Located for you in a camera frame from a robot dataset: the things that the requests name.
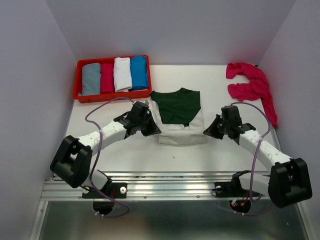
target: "tabletop surface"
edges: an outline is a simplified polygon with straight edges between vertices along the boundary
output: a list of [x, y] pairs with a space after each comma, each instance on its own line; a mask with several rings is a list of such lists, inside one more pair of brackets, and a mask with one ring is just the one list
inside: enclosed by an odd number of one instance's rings
[[[245, 76], [226, 79], [226, 65], [151, 65], [152, 89], [157, 92], [174, 92], [181, 87], [200, 91], [204, 126], [213, 122], [221, 108], [233, 102], [227, 86], [248, 83]], [[250, 103], [263, 110], [261, 100]], [[85, 121], [85, 116], [101, 102], [79, 103], [74, 101], [66, 135], [80, 137], [97, 128]], [[111, 102], [90, 116], [101, 127], [115, 117], [129, 111], [132, 103], [126, 100]], [[243, 123], [250, 123], [262, 135], [268, 129], [265, 118], [253, 107], [237, 105]], [[265, 139], [274, 145], [271, 134]], [[237, 172], [251, 169], [253, 156], [227, 136], [223, 140], [208, 137], [205, 144], [171, 146], [158, 144], [158, 136], [144, 137], [140, 132], [126, 140], [105, 148], [97, 168], [107, 172]], [[265, 171], [257, 162], [257, 171]]]

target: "pink fabric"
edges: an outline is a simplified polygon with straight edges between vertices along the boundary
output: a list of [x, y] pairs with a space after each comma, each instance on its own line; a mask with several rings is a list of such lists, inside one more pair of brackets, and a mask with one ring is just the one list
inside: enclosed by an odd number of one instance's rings
[[249, 83], [237, 83], [228, 85], [228, 92], [231, 97], [237, 98], [240, 102], [246, 100], [257, 100], [261, 98], [265, 115], [273, 127], [278, 127], [278, 117], [272, 101], [269, 82], [264, 72], [245, 62], [229, 63], [226, 67], [226, 78], [233, 79], [236, 75], [244, 75]]
[[101, 93], [110, 94], [114, 92], [114, 65], [110, 63], [103, 63], [101, 64]]

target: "red basket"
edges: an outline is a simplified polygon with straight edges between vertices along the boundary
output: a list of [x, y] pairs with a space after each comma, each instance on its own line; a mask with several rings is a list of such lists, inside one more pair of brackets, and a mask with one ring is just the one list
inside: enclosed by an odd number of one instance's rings
[[[84, 65], [93, 64], [93, 63], [114, 64], [115, 62], [115, 57], [84, 59], [84, 60], [79, 60], [76, 66], [75, 82], [73, 87], [73, 98], [79, 100], [80, 103], [84, 104], [84, 103], [104, 102], [104, 101], [108, 101], [108, 100], [119, 98], [119, 97], [126, 97], [130, 99], [141, 99], [141, 98], [149, 97], [152, 91], [149, 57], [147, 55], [142, 55], [142, 56], [146, 57], [146, 67], [147, 67], [148, 78], [149, 78], [148, 89], [138, 90], [138, 91], [104, 93], [99, 95], [79, 96], [79, 94], [82, 93], [82, 67]], [[121, 58], [133, 58], [133, 57], [135, 56], [122, 56]]]

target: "metal frame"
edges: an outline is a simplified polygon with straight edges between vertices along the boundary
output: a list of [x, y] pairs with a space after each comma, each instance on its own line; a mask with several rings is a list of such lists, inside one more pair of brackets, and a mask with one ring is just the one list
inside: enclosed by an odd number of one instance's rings
[[[274, 128], [271, 130], [274, 145], [281, 150]], [[212, 195], [213, 182], [228, 181], [234, 171], [226, 172], [105, 172], [113, 182], [126, 182], [127, 198], [124, 202], [135, 201], [203, 201], [217, 200]], [[257, 171], [257, 174], [268, 174]], [[82, 188], [71, 188], [56, 175], [45, 181], [40, 197], [39, 207], [33, 223], [30, 239], [39, 239], [44, 224], [49, 201], [93, 201], [82, 198]], [[317, 239], [309, 209], [305, 202], [298, 203], [307, 237]]]

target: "green cloth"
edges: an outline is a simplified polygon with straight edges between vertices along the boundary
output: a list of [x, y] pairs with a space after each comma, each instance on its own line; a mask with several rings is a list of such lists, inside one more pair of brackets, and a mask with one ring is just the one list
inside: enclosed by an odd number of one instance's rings
[[163, 124], [183, 124], [187, 127], [201, 109], [199, 91], [182, 87], [175, 92], [152, 91], [150, 96], [159, 107]]

